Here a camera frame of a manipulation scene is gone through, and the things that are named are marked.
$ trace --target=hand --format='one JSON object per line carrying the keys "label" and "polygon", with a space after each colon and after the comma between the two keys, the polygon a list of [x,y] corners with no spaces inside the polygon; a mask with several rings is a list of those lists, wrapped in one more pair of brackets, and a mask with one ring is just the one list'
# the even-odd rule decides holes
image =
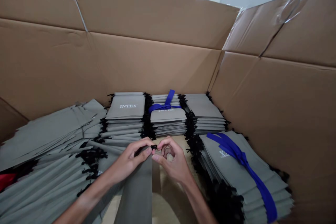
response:
{"label": "hand", "polygon": [[[134,154],[139,148],[146,145],[149,146],[149,148],[143,150],[135,157]],[[151,145],[153,145],[153,142],[148,137],[130,143],[113,165],[107,170],[107,172],[111,174],[110,182],[116,184],[127,178],[140,163],[145,161],[152,152],[155,152],[155,150],[150,148]]]}
{"label": "hand", "polygon": [[[187,185],[194,180],[183,150],[173,138],[167,136],[159,143],[157,149],[161,151],[161,156],[155,154],[152,159],[162,165],[170,177],[182,185]],[[167,160],[168,153],[174,157],[172,161]]]}

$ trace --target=blue ribbon bow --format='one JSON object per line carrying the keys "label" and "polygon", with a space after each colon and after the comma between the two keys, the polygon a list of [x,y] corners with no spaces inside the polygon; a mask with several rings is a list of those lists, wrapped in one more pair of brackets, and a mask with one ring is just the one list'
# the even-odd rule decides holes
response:
{"label": "blue ribbon bow", "polygon": [[267,214],[267,223],[272,223],[277,220],[278,213],[275,207],[275,202],[273,197],[263,181],[258,177],[258,175],[252,170],[250,165],[248,164],[245,152],[242,152],[240,148],[229,138],[227,135],[223,133],[216,133],[217,135],[208,133],[207,138],[214,140],[215,142],[220,144],[220,148],[225,151],[230,156],[237,159],[237,161],[246,168],[249,172],[253,180],[255,181],[257,188],[261,193],[262,200],[264,201],[266,214]]}
{"label": "blue ribbon bow", "polygon": [[181,106],[171,106],[170,103],[172,102],[172,99],[174,97],[175,94],[175,90],[170,90],[169,94],[167,96],[166,102],[164,103],[164,105],[160,105],[160,104],[154,104],[152,106],[150,106],[149,108],[149,113],[152,113],[153,110],[167,110],[167,109],[171,109],[171,108],[182,108]]}

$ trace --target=cardboard wall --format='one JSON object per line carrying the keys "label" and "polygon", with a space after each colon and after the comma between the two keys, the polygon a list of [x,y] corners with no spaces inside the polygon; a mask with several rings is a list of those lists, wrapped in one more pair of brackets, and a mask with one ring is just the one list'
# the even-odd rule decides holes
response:
{"label": "cardboard wall", "polygon": [[274,0],[240,13],[214,103],[269,164],[288,172],[284,222],[336,221],[336,0]]}
{"label": "cardboard wall", "polygon": [[36,119],[107,94],[205,93],[220,50],[0,19],[0,97]]}
{"label": "cardboard wall", "polygon": [[335,3],[274,0],[246,9],[239,15],[224,50],[336,67]]}
{"label": "cardboard wall", "polygon": [[74,0],[0,0],[0,18],[84,30]]}
{"label": "cardboard wall", "polygon": [[0,145],[9,139],[17,128],[27,124],[28,119],[19,114],[7,102],[0,98]]}
{"label": "cardboard wall", "polygon": [[288,221],[335,220],[336,69],[226,52],[211,91],[236,131],[290,174]]}
{"label": "cardboard wall", "polygon": [[223,48],[239,9],[207,0],[78,0],[91,32]]}

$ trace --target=brown cardboard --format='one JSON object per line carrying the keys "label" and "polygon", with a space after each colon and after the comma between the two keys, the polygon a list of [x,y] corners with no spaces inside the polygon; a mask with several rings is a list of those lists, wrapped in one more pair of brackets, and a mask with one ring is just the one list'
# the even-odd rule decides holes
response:
{"label": "brown cardboard", "polygon": [[0,143],[15,132],[17,128],[27,124],[28,120],[7,102],[0,98]]}
{"label": "brown cardboard", "polygon": [[0,36],[0,97],[30,120],[117,91],[205,93],[221,53],[5,19]]}
{"label": "brown cardboard", "polygon": [[224,50],[334,67],[335,2],[273,0],[246,9]]}
{"label": "brown cardboard", "polygon": [[305,0],[265,57],[336,67],[336,0]]}
{"label": "brown cardboard", "polygon": [[290,174],[288,221],[335,221],[335,86],[335,68],[225,53],[212,88],[231,127]]}
{"label": "brown cardboard", "polygon": [[0,0],[0,18],[84,30],[74,0]]}
{"label": "brown cardboard", "polygon": [[28,119],[107,93],[84,31],[0,19],[0,97]]}
{"label": "brown cardboard", "polygon": [[243,9],[223,50],[258,56],[281,28],[299,0],[273,0]]}
{"label": "brown cardboard", "polygon": [[239,9],[207,0],[78,0],[98,33],[222,49]]}
{"label": "brown cardboard", "polygon": [[205,93],[220,50],[90,34],[108,92]]}

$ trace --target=wrist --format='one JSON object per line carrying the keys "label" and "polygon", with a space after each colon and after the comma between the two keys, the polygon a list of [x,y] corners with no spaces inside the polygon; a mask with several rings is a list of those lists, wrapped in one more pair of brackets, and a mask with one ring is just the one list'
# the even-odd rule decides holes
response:
{"label": "wrist", "polygon": [[184,188],[184,190],[197,186],[196,181],[190,171],[187,172],[185,178],[181,182],[181,185]]}

